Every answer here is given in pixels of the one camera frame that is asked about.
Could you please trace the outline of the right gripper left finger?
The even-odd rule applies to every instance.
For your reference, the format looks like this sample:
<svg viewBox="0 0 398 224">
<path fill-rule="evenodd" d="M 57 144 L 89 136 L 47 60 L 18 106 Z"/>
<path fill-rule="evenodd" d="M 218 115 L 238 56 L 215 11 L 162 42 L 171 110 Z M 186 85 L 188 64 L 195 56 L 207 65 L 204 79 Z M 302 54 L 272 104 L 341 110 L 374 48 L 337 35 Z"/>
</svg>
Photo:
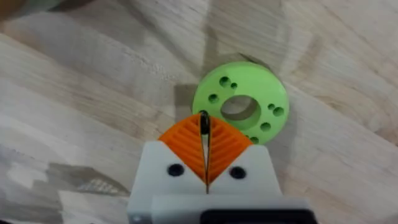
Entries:
<svg viewBox="0 0 398 224">
<path fill-rule="evenodd" d="M 127 205 L 129 223 L 199 223 L 195 201 L 206 194 L 207 129 L 207 114 L 195 114 L 144 144 Z"/>
</svg>

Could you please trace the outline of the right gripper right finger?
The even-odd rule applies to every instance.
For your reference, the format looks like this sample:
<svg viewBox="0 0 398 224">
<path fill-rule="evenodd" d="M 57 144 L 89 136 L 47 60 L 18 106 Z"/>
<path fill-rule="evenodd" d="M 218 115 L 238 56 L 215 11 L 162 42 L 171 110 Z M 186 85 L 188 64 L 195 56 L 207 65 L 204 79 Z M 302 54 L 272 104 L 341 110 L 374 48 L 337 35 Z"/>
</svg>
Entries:
<svg viewBox="0 0 398 224">
<path fill-rule="evenodd" d="M 280 197 L 269 150 L 228 123 L 203 112 L 206 193 L 211 196 Z"/>
</svg>

